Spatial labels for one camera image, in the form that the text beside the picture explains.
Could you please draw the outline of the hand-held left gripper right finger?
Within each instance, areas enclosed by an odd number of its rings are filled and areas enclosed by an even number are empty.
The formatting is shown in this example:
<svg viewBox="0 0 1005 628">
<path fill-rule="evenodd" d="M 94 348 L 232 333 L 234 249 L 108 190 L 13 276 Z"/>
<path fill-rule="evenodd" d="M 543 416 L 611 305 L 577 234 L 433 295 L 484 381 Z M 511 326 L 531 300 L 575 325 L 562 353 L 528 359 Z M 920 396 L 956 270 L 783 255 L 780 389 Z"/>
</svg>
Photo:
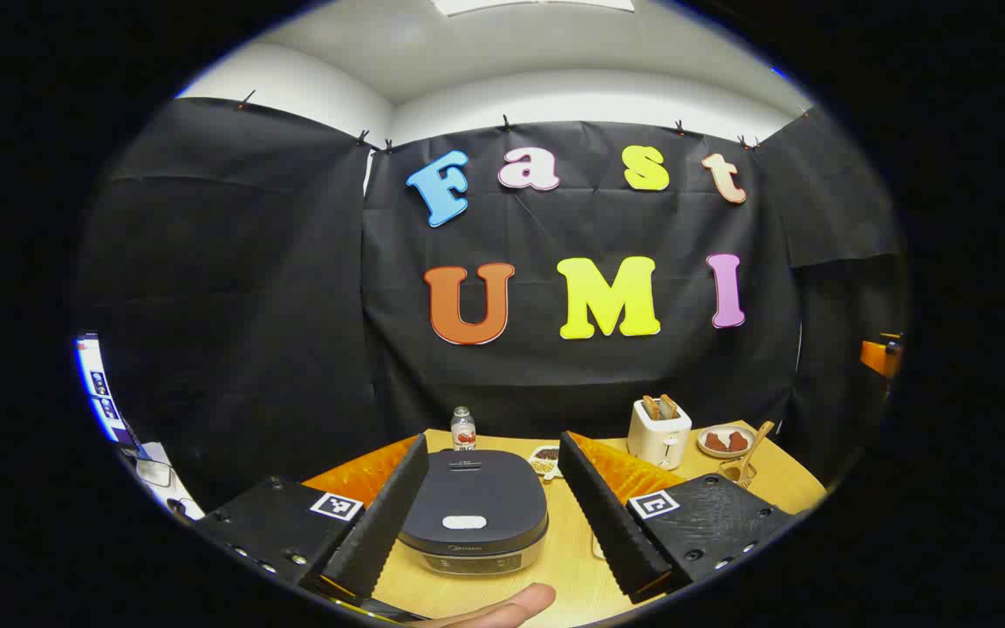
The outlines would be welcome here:
<svg viewBox="0 0 1005 628">
<path fill-rule="evenodd" d="M 579 433 L 561 433 L 558 467 L 632 603 L 733 568 L 794 520 L 723 474 L 687 480 Z"/>
</svg>

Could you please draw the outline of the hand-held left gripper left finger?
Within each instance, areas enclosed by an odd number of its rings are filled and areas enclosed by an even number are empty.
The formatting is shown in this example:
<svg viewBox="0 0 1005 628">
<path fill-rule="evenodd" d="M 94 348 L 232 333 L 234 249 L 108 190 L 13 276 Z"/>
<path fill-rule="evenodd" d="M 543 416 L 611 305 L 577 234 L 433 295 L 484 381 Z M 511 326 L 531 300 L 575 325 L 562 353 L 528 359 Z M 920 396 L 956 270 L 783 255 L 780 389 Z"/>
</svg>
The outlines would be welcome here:
<svg viewBox="0 0 1005 628">
<path fill-rule="evenodd" d="M 271 476 L 193 529 L 284 584 L 346 603 L 372 595 L 429 469 L 416 434 L 309 481 Z"/>
</svg>

